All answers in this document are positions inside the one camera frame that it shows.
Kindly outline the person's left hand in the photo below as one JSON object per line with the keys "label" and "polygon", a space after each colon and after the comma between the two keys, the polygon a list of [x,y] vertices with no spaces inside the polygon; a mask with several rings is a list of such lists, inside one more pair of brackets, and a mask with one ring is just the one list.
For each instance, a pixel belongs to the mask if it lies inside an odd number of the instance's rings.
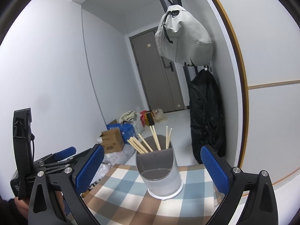
{"label": "person's left hand", "polygon": [[[56,191],[57,200],[61,206],[61,209],[64,211],[65,205],[63,203],[63,195],[60,191]],[[29,214],[29,200],[18,200],[17,197],[14,198],[15,205],[19,213],[26,219],[28,219]]]}

